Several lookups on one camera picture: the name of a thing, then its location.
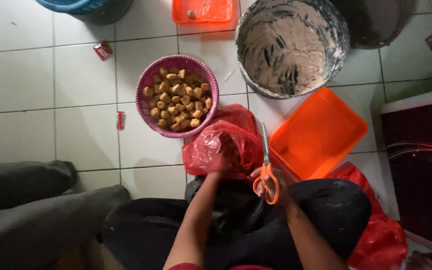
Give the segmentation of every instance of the small packet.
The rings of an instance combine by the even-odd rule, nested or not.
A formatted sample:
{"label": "small packet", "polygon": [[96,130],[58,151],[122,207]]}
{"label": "small packet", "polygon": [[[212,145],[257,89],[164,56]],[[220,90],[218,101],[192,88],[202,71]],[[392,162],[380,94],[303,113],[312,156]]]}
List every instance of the small packet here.
{"label": "small packet", "polygon": [[101,58],[101,60],[103,61],[108,59],[113,54],[113,49],[106,40],[99,44],[96,44],[93,49],[98,54],[99,58]]}

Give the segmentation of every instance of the orange plastic tray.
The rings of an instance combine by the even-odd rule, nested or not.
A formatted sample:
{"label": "orange plastic tray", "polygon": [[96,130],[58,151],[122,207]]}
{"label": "orange plastic tray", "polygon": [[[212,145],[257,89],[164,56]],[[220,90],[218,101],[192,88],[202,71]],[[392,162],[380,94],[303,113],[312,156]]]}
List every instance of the orange plastic tray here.
{"label": "orange plastic tray", "polygon": [[269,145],[305,181],[324,178],[367,132],[368,124],[323,87],[279,127]]}
{"label": "orange plastic tray", "polygon": [[[194,17],[188,16],[192,10]],[[233,17],[233,0],[173,0],[173,21],[178,25],[225,24]]]}

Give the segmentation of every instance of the gray bucket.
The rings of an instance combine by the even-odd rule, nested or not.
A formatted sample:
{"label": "gray bucket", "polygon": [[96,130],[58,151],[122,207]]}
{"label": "gray bucket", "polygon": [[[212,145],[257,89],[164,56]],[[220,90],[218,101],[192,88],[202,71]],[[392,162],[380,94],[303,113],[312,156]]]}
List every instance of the gray bucket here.
{"label": "gray bucket", "polygon": [[[308,17],[309,13],[303,12],[303,8],[309,10],[311,7],[316,11],[311,9],[311,15],[314,13],[316,16]],[[287,29],[292,29],[293,25],[276,28],[278,23],[282,22],[279,20],[287,21],[288,18],[298,19],[300,25],[302,22],[308,29],[312,29],[309,31],[315,33],[316,40],[322,44],[319,57],[323,67],[317,71],[321,71],[319,78],[312,81],[309,79],[310,83],[304,84],[305,87],[308,85],[307,88],[301,92],[297,90],[301,89],[302,83],[296,87],[296,63],[288,65],[294,60],[294,54],[292,51],[288,52],[287,44],[299,42],[298,38],[288,34]],[[256,30],[265,29],[261,27],[273,27],[273,31],[267,31],[270,38],[267,38],[267,34],[266,39],[262,38],[264,33],[261,33],[261,39],[255,39],[259,36]],[[243,77],[256,93],[271,99],[290,99],[320,89],[341,70],[349,47],[350,36],[346,22],[327,0],[257,0],[244,12],[236,29],[237,60]]]}

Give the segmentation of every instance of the red plastic bag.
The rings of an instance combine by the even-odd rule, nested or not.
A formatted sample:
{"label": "red plastic bag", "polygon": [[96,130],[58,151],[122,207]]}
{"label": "red plastic bag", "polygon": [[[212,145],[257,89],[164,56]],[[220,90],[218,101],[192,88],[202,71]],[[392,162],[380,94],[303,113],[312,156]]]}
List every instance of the red plastic bag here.
{"label": "red plastic bag", "polygon": [[371,202],[371,217],[347,263],[358,270],[395,270],[408,255],[408,244],[398,222],[387,217],[363,173],[351,162],[327,178],[341,178],[360,186]]}
{"label": "red plastic bag", "polygon": [[216,110],[213,120],[201,133],[182,147],[184,169],[190,175],[207,175],[214,155],[221,148],[219,137],[227,133],[237,146],[241,166],[225,175],[230,179],[247,179],[246,175],[263,163],[263,139],[252,112],[239,104]]}

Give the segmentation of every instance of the sleeve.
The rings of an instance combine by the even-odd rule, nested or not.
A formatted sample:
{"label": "sleeve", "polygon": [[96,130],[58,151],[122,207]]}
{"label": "sleeve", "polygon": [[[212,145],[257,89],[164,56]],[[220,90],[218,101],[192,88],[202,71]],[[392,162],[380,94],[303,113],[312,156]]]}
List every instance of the sleeve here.
{"label": "sleeve", "polygon": [[169,270],[201,270],[201,268],[193,263],[180,263]]}

